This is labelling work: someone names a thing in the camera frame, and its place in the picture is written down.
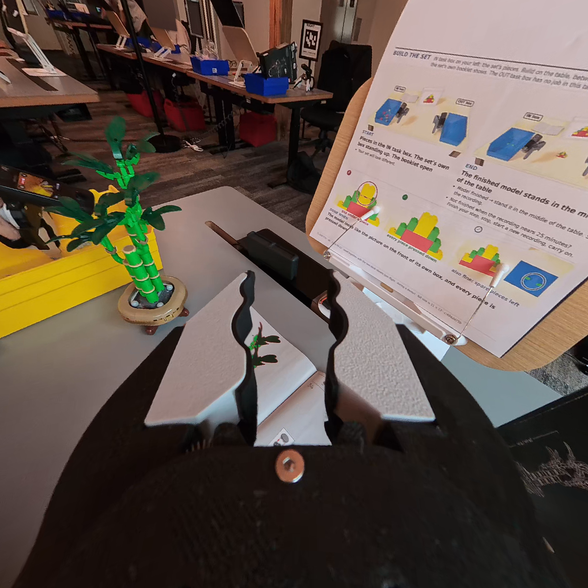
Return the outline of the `black desk power box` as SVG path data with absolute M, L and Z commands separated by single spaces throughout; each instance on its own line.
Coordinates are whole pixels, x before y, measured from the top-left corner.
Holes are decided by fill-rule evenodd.
M 249 232 L 238 245 L 244 256 L 306 306 L 326 295 L 329 270 L 273 231 Z

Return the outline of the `small blue plastic bin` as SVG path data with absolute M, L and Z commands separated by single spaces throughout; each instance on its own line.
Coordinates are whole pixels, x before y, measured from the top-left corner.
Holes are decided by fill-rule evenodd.
M 190 62 L 193 71 L 204 76 L 227 76 L 230 71 L 228 60 L 208 59 L 192 55 L 190 56 Z

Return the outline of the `black and white tag sign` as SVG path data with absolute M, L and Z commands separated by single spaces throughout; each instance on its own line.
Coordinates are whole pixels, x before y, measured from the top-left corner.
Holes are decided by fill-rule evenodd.
M 299 57 L 310 62 L 319 58 L 320 40 L 323 24 L 318 21 L 304 19 L 300 34 Z

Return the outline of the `black printed box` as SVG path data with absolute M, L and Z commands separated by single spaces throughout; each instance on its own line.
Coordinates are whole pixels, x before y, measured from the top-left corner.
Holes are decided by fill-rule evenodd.
M 587 587 L 587 389 L 497 428 L 569 583 Z

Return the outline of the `white board stand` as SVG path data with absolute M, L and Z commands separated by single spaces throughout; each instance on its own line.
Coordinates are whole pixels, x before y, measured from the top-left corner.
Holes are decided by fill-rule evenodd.
M 326 249 L 322 255 L 397 325 L 407 327 L 438 360 L 443 359 L 449 347 L 464 346 L 468 342 L 464 335 L 452 330 L 407 297 L 392 290 L 339 254 Z

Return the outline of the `green lego bamboo plant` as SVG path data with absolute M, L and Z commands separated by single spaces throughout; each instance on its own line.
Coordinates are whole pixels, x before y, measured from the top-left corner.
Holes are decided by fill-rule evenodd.
M 119 298 L 118 312 L 124 321 L 144 328 L 153 335 L 160 326 L 177 318 L 186 318 L 187 287 L 179 279 L 162 276 L 148 242 L 150 229 L 163 231 L 163 215 L 181 211 L 175 205 L 143 209 L 141 192 L 159 177 L 156 172 L 137 174 L 135 166 L 143 153 L 155 152 L 149 137 L 123 147 L 126 121 L 115 116 L 105 129 L 115 167 L 83 153 L 74 153 L 69 162 L 93 170 L 116 182 L 98 195 L 92 212 L 85 212 L 71 197 L 59 196 L 58 205 L 48 208 L 77 221 L 68 239 L 67 251 L 73 252 L 86 243 L 102 246 L 111 258 L 124 266 L 131 284 Z

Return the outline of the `black equipment case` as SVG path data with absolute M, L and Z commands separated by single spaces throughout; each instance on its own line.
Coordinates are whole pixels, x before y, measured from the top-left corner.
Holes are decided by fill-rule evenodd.
M 282 43 L 278 47 L 257 52 L 261 75 L 264 78 L 286 77 L 289 82 L 294 82 L 298 77 L 296 57 L 298 47 L 296 42 Z

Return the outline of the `black floor bag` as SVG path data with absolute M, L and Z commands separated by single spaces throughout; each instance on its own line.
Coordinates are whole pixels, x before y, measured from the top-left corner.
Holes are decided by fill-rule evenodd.
M 312 196 L 319 185 L 321 172 L 305 151 L 299 151 L 288 167 L 286 178 L 292 188 Z

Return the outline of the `instruction sheet on wooden stand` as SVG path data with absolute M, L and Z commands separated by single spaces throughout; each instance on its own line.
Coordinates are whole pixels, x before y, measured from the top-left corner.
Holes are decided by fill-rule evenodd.
M 319 254 L 324 254 L 327 246 L 312 238 L 310 232 L 322 214 L 322 209 L 342 166 L 372 81 L 373 78 L 368 79 L 350 100 L 306 215 L 306 235 L 313 249 Z M 343 269 L 343 273 L 353 276 L 357 282 L 367 285 L 371 291 L 419 326 L 422 326 L 423 321 L 427 321 L 427 325 L 423 328 L 447 342 L 446 338 L 449 333 L 447 327 L 438 327 L 434 320 L 425 318 L 422 311 L 413 311 L 407 303 L 400 301 L 398 293 L 393 292 L 388 286 L 382 286 L 380 279 L 365 278 L 358 275 L 355 269 L 346 268 Z M 460 345 L 454 342 L 453 346 L 467 357 L 489 368 L 502 371 L 531 371 L 554 361 L 586 336 L 587 283 L 584 283 L 533 327 L 503 357 L 496 357 L 477 343 L 466 340 Z

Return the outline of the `black floor stand pole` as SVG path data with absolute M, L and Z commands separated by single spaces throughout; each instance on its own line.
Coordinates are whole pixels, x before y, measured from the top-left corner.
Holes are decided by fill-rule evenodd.
M 158 130 L 158 134 L 152 136 L 148 140 L 148 142 L 155 148 L 155 151 L 157 153 L 177 152 L 182 147 L 181 140 L 177 136 L 174 136 L 171 134 L 166 134 L 164 132 L 164 127 L 163 127 L 163 124 L 162 124 L 162 122 L 160 120 L 160 116 L 159 116 L 159 110 L 158 110 L 157 104 L 155 102 L 155 99 L 153 97 L 151 85 L 149 83 L 148 75 L 145 70 L 145 64 L 144 64 L 143 58 L 142 58 L 141 46 L 140 46 L 138 39 L 137 39 L 137 36 L 136 36 L 136 31 L 134 28 L 134 23 L 132 20 L 132 15 L 130 13 L 128 2 L 121 1 L 121 5 L 122 5 L 123 13 L 125 15 L 125 19 L 126 19 L 127 24 L 129 26 L 130 38 L 131 38 L 134 52 L 136 55 L 136 62 L 138 63 L 138 67 L 141 72 L 142 81 L 145 86 L 145 91 L 147 92 L 147 95 L 148 95 L 153 120 L 154 120 L 155 125 Z

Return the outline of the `yellow plastic bin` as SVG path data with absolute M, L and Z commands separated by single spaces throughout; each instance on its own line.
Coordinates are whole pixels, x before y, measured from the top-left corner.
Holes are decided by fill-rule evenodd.
M 62 236 L 77 221 L 50 207 L 1 203 L 1 337 L 131 284 L 102 246 L 90 242 L 68 252 Z M 148 242 L 157 245 L 153 229 Z M 151 253 L 161 269 L 158 248 Z

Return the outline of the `lego instruction booklet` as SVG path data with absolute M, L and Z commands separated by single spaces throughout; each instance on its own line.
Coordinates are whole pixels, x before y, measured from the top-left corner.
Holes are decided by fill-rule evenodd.
M 253 307 L 251 318 L 246 344 L 258 395 L 255 446 L 329 446 L 325 374 Z

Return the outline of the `black office chair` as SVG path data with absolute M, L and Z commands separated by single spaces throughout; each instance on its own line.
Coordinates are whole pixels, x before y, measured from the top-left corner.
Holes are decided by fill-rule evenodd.
M 319 138 L 314 141 L 315 151 L 331 148 L 333 141 L 328 133 L 336 133 L 355 92 L 371 77 L 372 48 L 370 45 L 351 45 L 331 41 L 321 58 L 318 89 L 331 92 L 331 99 L 325 104 L 305 107 L 300 117 L 310 126 L 320 129 Z

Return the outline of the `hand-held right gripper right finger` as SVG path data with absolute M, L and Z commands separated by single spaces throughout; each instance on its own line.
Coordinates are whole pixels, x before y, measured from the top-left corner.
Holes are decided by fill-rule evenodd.
M 432 424 L 436 417 L 394 320 L 350 279 L 331 270 L 325 430 L 335 442 L 343 425 L 359 423 L 368 441 L 392 422 Z

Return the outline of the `white tablet stand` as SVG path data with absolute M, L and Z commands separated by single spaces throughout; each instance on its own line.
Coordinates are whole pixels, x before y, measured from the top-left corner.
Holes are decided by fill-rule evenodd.
M 38 62 L 39 67 L 37 68 L 24 68 L 22 71 L 27 75 L 33 77 L 61 77 L 63 76 L 63 72 L 57 70 L 54 65 L 48 60 L 45 53 L 41 50 L 37 42 L 33 39 L 33 37 L 29 33 L 21 32 L 14 28 L 8 28 L 7 31 L 12 35 L 13 39 L 18 39 L 16 41 L 17 46 L 21 47 L 26 45 L 28 47 L 29 52 L 34 56 L 36 62 Z

